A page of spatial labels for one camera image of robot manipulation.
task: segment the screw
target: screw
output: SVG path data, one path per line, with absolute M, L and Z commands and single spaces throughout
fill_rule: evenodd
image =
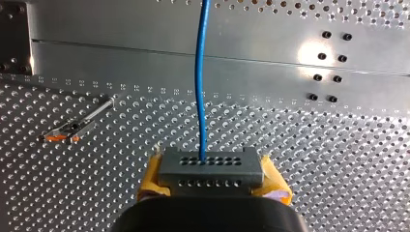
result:
M 23 6 L 17 6 L 17 7 L 16 7 L 16 12 L 17 12 L 18 14 L 24 14 L 24 13 L 25 13 L 25 9 L 24 9 Z
M 313 79 L 316 80 L 316 81 L 321 81 L 323 79 L 323 77 L 320 74 L 316 74 L 316 75 L 313 76 Z
M 337 59 L 338 59 L 338 61 L 344 63 L 344 62 L 347 61 L 347 56 L 345 56 L 345 55 L 339 55 Z
M 335 75 L 335 77 L 334 77 L 334 82 L 340 83 L 342 79 L 343 79 L 343 78 L 341 78 L 341 76 Z
M 330 31 L 324 31 L 322 33 L 322 37 L 325 38 L 325 39 L 329 39 L 331 36 L 332 36 L 332 32 L 330 32 Z
M 329 96 L 328 101 L 335 103 L 335 102 L 337 102 L 337 97 L 335 97 L 335 96 Z
M 4 63 L 0 65 L 0 71 L 6 71 L 9 69 L 9 65 Z
M 346 34 L 343 35 L 343 39 L 346 40 L 346 41 L 351 41 L 353 39 L 353 36 L 352 36 L 352 34 L 346 33 Z
M 309 98 L 310 100 L 312 100 L 312 101 L 317 101 L 317 99 L 318 99 L 317 95 L 315 95 L 315 94 L 310 94 L 310 95 L 308 96 L 308 98 Z
M 319 53 L 319 55 L 317 55 L 317 58 L 319 58 L 320 60 L 324 60 L 326 59 L 327 55 L 325 53 Z
M 20 70 L 21 70 L 23 73 L 28 73 L 28 72 L 31 71 L 31 68 L 30 68 L 30 66 L 21 66 L 21 67 L 20 67 Z

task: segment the metal panel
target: metal panel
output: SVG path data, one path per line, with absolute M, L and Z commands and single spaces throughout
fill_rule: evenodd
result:
M 215 1 L 207 55 L 410 73 L 408 0 L 240 2 Z M 37 40 L 194 53 L 199 1 L 38 0 L 31 8 Z M 323 39 L 323 31 L 333 36 Z M 318 60 L 320 52 L 328 58 Z
M 137 85 L 138 90 L 150 90 L 156 97 L 187 93 L 187 100 L 193 100 L 193 56 L 66 43 L 34 43 L 33 49 L 39 73 L 58 76 L 61 84 L 64 79 L 86 84 L 98 81 L 107 91 L 122 88 L 123 95 L 134 92 Z M 313 79 L 317 73 L 323 76 L 322 81 Z M 410 78 L 404 76 L 217 58 L 205 60 L 204 75 L 205 97 L 222 102 L 356 114 L 410 114 Z M 335 75 L 343 78 L 340 83 L 333 81 Z M 316 94 L 318 101 L 309 101 L 310 93 Z M 337 103 L 330 103 L 329 96 L 336 96 Z
M 0 72 L 33 74 L 25 3 L 0 2 Z
M 34 48 L 42 75 L 4 76 L 0 85 L 0 106 L 7 110 L 1 115 L 0 159 L 7 215 L 0 223 L 7 231 L 109 231 L 113 220 L 134 203 L 156 144 L 197 149 L 190 91 L 193 59 L 62 44 L 36 43 Z M 250 97 L 269 90 L 272 96 L 300 94 L 300 88 L 308 87 L 305 81 L 312 81 L 292 74 L 300 67 L 221 59 L 208 59 L 206 67 L 206 91 L 219 91 L 206 94 L 208 149 L 254 146 L 259 154 L 271 154 L 295 191 L 293 207 L 312 230 L 410 229 L 406 117 Z M 350 74 L 357 75 L 358 84 L 378 78 Z M 388 77 L 371 83 L 381 87 L 397 80 L 392 88 L 399 88 L 407 80 Z M 328 85 L 317 87 L 316 93 L 324 94 Z M 363 88 L 351 101 L 362 101 Z M 373 93 L 371 88 L 366 86 L 365 94 Z M 374 92 L 388 96 L 391 90 Z M 244 100 L 241 93 L 247 95 Z M 86 140 L 73 146 L 36 141 L 55 120 L 92 111 L 100 94 L 114 96 L 118 104 L 96 118 L 100 126 Z

